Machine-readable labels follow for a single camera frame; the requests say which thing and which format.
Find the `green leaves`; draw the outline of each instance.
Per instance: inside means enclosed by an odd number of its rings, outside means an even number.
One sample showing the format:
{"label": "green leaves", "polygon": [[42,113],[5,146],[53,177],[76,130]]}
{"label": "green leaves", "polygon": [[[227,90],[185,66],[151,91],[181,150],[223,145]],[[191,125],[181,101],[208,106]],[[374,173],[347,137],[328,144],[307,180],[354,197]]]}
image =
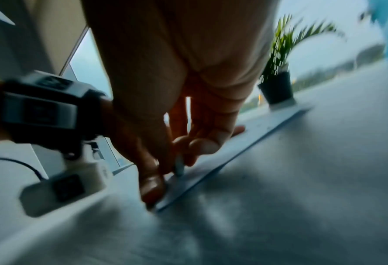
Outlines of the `green leaves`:
{"label": "green leaves", "polygon": [[289,14],[278,20],[271,46],[271,54],[261,76],[262,81],[277,75],[280,68],[286,63],[292,49],[304,40],[325,33],[335,33],[339,37],[345,36],[343,32],[337,30],[333,23],[324,25],[325,21],[322,21],[317,26],[314,23],[310,27],[304,27],[295,36],[295,31],[303,19],[300,19],[293,27],[288,27],[292,19],[293,16]]}

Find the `gray floor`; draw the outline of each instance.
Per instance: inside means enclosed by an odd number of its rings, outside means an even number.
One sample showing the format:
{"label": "gray floor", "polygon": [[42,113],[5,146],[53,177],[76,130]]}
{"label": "gray floor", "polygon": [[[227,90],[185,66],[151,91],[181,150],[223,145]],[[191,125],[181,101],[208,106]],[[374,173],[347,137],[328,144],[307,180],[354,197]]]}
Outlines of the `gray floor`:
{"label": "gray floor", "polygon": [[163,212],[124,171],[15,264],[388,265],[388,63],[297,99],[315,107]]}

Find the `black cable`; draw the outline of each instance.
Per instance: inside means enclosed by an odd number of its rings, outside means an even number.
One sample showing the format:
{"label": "black cable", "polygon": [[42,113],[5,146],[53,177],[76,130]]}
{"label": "black cable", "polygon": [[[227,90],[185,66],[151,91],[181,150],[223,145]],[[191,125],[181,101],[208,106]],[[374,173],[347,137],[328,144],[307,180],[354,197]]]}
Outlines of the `black cable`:
{"label": "black cable", "polygon": [[9,161],[9,162],[14,162],[14,163],[17,163],[17,164],[20,164],[20,165],[24,165],[26,166],[27,168],[29,168],[30,170],[34,171],[34,174],[37,176],[37,178],[40,180],[40,181],[44,181],[45,179],[42,177],[41,173],[36,170],[33,166],[27,164],[27,163],[24,163],[22,161],[19,161],[19,160],[15,160],[15,159],[10,159],[10,158],[4,158],[4,157],[0,157],[0,160],[1,161]]}

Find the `black flower pot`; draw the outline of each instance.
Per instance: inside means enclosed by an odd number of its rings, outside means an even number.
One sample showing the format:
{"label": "black flower pot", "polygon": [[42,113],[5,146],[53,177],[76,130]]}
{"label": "black flower pot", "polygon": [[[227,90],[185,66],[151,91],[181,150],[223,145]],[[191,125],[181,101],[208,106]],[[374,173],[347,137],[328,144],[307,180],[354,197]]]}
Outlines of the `black flower pot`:
{"label": "black flower pot", "polygon": [[258,85],[269,105],[293,98],[290,73],[282,72]]}

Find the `paper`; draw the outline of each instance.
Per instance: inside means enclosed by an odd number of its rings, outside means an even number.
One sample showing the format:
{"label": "paper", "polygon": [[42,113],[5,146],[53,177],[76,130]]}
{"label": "paper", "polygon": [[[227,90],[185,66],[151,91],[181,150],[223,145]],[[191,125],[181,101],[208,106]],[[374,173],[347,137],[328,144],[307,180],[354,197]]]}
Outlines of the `paper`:
{"label": "paper", "polygon": [[294,105],[277,111],[267,110],[266,113],[265,110],[262,110],[261,116],[242,122],[241,124],[246,126],[246,131],[230,139],[216,154],[201,156],[193,167],[185,168],[185,174],[182,177],[173,175],[166,178],[168,191],[165,197],[156,204],[156,210],[160,211],[166,208],[211,172],[222,169],[224,165],[284,122],[308,109],[308,106]]}

